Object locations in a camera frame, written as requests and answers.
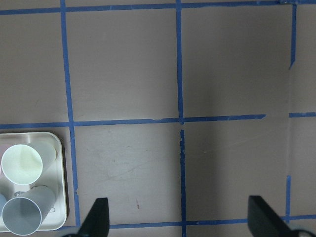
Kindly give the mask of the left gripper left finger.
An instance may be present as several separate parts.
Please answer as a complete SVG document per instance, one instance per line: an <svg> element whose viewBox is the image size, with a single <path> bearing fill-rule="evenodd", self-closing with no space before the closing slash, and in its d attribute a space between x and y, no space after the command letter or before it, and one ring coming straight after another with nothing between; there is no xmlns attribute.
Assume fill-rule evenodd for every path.
<svg viewBox="0 0 316 237"><path fill-rule="evenodd" d="M78 237L107 237L110 229L108 199L97 198L85 221L77 232Z"/></svg>

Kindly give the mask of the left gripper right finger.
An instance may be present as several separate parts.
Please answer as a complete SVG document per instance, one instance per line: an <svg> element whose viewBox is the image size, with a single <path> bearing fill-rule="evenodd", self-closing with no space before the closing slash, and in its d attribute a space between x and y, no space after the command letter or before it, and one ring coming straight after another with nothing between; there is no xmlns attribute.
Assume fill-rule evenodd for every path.
<svg viewBox="0 0 316 237"><path fill-rule="evenodd" d="M248 197L248 228L253 237L290 237L292 232L261 196Z"/></svg>

